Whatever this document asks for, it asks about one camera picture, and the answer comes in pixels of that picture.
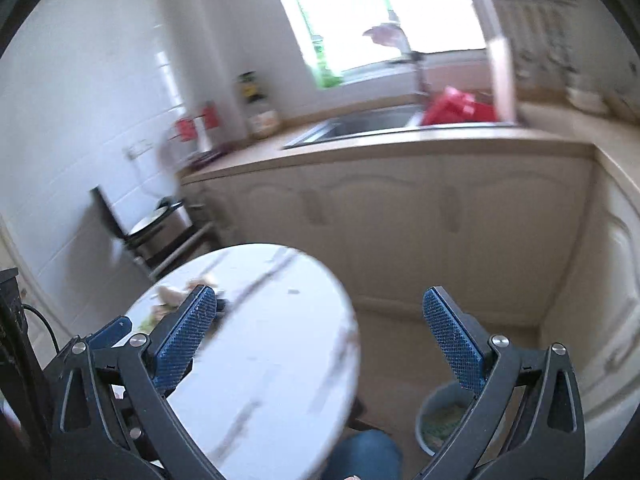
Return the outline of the grey trash bin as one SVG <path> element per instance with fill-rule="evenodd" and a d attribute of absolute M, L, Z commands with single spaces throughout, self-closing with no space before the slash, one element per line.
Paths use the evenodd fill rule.
<path fill-rule="evenodd" d="M 416 414 L 414 434 L 428 456 L 442 448 L 473 402 L 473 393 L 457 382 L 448 382 L 426 396 Z"/>

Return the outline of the cream kitchen base cabinets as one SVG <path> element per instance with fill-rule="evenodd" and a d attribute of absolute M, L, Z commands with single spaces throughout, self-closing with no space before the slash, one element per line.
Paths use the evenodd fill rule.
<path fill-rule="evenodd" d="M 603 159 L 433 153 L 184 179 L 227 244 L 295 247 L 357 310 L 359 393 L 414 474 L 424 398 L 451 377 L 421 316 L 444 286 L 518 342 L 567 346 L 586 420 L 586 466 L 639 403 L 639 195 Z"/>

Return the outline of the chrome kitchen faucet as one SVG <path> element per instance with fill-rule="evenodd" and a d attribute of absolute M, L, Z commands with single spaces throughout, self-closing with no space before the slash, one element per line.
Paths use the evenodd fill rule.
<path fill-rule="evenodd" d="M 426 54 L 418 51 L 409 51 L 404 53 L 400 58 L 394 58 L 388 61 L 390 66 L 407 65 L 412 69 L 414 81 L 416 82 L 416 90 L 413 95 L 418 104 L 428 107 L 431 103 L 431 86 L 427 81 L 425 70 L 422 62 L 426 58 Z"/>

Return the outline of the crumpled beige wrapper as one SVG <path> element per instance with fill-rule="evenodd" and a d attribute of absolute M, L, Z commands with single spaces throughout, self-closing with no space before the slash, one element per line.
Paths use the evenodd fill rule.
<path fill-rule="evenodd" d="M 152 305 L 151 313 L 141 323 L 138 328 L 139 332 L 149 334 L 154 328 L 160 324 L 160 321 L 168 314 L 175 312 L 180 304 L 186 300 L 186 297 L 190 295 L 193 289 L 198 286 L 208 286 L 211 289 L 215 289 L 217 283 L 206 276 L 201 278 L 194 278 L 188 281 L 183 288 L 174 286 L 156 286 L 155 287 L 155 304 Z"/>

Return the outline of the metal shelf rack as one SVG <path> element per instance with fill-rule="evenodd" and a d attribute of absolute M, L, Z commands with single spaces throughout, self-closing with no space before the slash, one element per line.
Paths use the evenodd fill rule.
<path fill-rule="evenodd" d="M 177 249 L 173 250 L 168 256 L 153 262 L 145 262 L 142 258 L 136 257 L 132 252 L 130 252 L 131 257 L 134 259 L 134 263 L 137 263 L 137 265 L 140 266 L 143 274 L 152 283 L 157 282 L 160 278 L 163 278 L 166 274 L 187 262 L 202 247 L 205 247 L 207 250 L 213 250 L 219 246 L 220 239 L 215 223 L 206 217 L 201 218 L 198 212 L 195 214 L 195 218 L 192 218 L 188 204 L 184 200 L 183 203 L 194 226 L 196 227 L 196 232 L 193 235 L 191 235 Z"/>

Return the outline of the round white marble table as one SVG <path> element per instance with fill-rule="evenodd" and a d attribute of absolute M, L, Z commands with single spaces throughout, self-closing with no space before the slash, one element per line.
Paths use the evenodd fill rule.
<path fill-rule="evenodd" d="M 346 290 L 295 248 L 209 252 L 153 284 L 126 315 L 149 332 L 158 289 L 209 278 L 228 304 L 168 403 L 227 479 L 312 479 L 357 393 L 360 343 Z"/>

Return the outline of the person's blue jeans leg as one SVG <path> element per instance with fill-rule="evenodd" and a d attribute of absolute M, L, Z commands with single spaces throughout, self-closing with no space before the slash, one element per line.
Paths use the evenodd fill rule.
<path fill-rule="evenodd" d="M 335 445 L 320 478 L 328 480 L 401 479 L 401 450 L 383 431 L 358 432 Z"/>

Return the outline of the red utensil rack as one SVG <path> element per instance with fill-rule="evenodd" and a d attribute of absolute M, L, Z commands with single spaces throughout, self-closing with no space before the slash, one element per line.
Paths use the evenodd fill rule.
<path fill-rule="evenodd" d="M 206 101 L 193 113 L 176 120 L 170 138 L 193 145 L 193 150 L 186 155 L 186 166 L 192 170 L 202 169 L 233 150 L 232 143 L 224 136 L 214 101 Z"/>

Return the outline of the stainless steel sink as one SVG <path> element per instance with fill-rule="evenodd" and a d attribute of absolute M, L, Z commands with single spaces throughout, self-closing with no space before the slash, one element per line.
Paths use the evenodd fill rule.
<path fill-rule="evenodd" d="M 416 104 L 397 105 L 360 110 L 346 115 L 332 117 L 306 129 L 297 138 L 283 145 L 284 150 L 306 148 L 307 146 L 365 138 L 366 136 L 384 136 L 384 134 L 402 133 L 406 131 L 452 130 L 459 128 L 514 128 L 521 122 L 445 122 L 440 125 L 421 126 L 423 110 Z"/>

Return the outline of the clear jar yellow label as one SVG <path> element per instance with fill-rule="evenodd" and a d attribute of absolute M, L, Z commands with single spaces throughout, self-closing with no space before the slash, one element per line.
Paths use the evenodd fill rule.
<path fill-rule="evenodd" d="M 256 73 L 252 70 L 242 73 L 238 77 L 238 85 L 250 134 L 256 139 L 275 134 L 280 128 L 280 118 L 260 88 Z"/>

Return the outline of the red plastic basin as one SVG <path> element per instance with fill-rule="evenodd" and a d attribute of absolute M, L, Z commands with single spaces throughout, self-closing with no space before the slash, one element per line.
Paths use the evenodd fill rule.
<path fill-rule="evenodd" d="M 477 101 L 473 93 L 446 87 L 427 107 L 421 126 L 467 124 L 468 122 L 496 122 L 498 116 L 491 104 Z"/>

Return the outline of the wooden cutting board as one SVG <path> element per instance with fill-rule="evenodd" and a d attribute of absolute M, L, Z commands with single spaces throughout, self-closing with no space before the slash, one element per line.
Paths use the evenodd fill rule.
<path fill-rule="evenodd" d="M 487 44 L 491 71 L 491 90 L 499 122 L 518 121 L 515 75 L 510 41 L 505 36 L 492 38 Z"/>

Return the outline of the green dish soap bottle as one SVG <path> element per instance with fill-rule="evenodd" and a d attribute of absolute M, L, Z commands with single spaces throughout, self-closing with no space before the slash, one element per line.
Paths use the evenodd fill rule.
<path fill-rule="evenodd" d="M 329 66 L 326 60 L 326 54 L 324 53 L 323 38 L 320 35 L 312 35 L 311 40 L 314 46 L 314 54 L 316 55 L 314 78 L 316 78 L 318 87 L 321 89 L 329 89 L 340 86 L 343 83 L 343 77 L 334 73 Z"/>

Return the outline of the pink cloth on faucet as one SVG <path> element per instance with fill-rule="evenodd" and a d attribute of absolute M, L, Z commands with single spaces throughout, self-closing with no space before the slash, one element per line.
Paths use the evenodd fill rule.
<path fill-rule="evenodd" d="M 395 48 L 401 54 L 411 51 L 405 32 L 395 23 L 382 23 L 373 26 L 366 30 L 363 36 L 369 37 L 379 46 Z"/>

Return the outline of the white wall socket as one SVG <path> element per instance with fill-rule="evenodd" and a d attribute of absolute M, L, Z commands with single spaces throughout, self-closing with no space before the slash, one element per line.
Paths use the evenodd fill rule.
<path fill-rule="evenodd" d="M 138 157 L 143 154 L 152 151 L 154 145 L 151 141 L 146 139 L 141 139 L 134 141 L 133 144 L 126 145 L 122 152 L 124 153 L 126 159 L 128 160 L 136 160 Z"/>

